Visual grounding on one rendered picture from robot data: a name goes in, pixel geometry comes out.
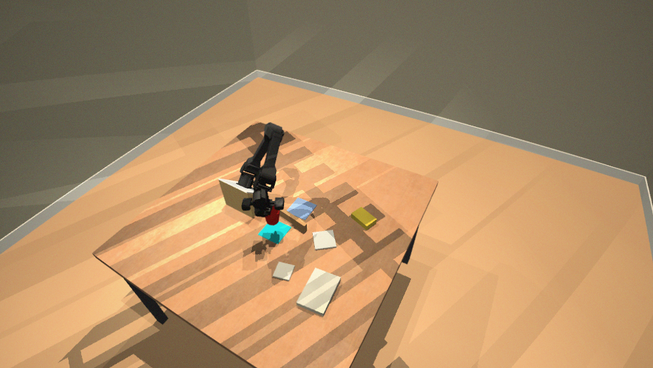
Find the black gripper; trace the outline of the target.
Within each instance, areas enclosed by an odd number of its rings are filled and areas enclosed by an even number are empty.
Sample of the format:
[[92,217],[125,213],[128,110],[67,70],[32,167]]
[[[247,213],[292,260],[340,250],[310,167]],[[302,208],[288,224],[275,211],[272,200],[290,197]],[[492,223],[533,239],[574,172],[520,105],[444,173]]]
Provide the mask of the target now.
[[[253,206],[252,198],[244,198],[241,208],[243,211],[249,211],[251,209],[251,206]],[[272,210],[272,206],[274,206],[275,210],[283,210],[284,208],[284,198],[283,197],[277,197],[275,198],[275,201],[272,201],[272,199],[269,199],[268,197],[268,192],[266,193],[266,200],[269,203],[269,207]]]

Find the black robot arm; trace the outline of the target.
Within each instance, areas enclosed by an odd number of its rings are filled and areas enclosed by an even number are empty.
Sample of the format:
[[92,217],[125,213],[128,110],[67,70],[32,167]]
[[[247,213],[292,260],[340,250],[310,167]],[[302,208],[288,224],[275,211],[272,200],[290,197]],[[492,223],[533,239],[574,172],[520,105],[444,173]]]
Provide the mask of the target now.
[[[266,200],[266,193],[272,192],[275,186],[277,171],[275,161],[283,135],[282,126],[269,122],[264,129],[264,139],[255,154],[243,163],[239,171],[241,175],[236,184],[247,189],[252,189],[252,186],[254,188],[253,206],[257,217],[266,217],[271,213],[271,208]],[[265,154],[264,164],[260,167],[260,161]],[[266,186],[266,184],[269,184],[270,187]]]

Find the dark red cup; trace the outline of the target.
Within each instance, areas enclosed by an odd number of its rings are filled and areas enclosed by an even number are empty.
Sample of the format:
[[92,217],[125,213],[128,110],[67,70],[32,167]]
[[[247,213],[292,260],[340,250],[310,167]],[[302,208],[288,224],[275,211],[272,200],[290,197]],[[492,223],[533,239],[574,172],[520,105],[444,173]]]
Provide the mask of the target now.
[[270,215],[265,217],[266,223],[268,225],[274,226],[274,225],[278,224],[278,222],[279,222],[279,211],[280,210],[275,210],[274,206],[272,206],[272,210],[271,210]]

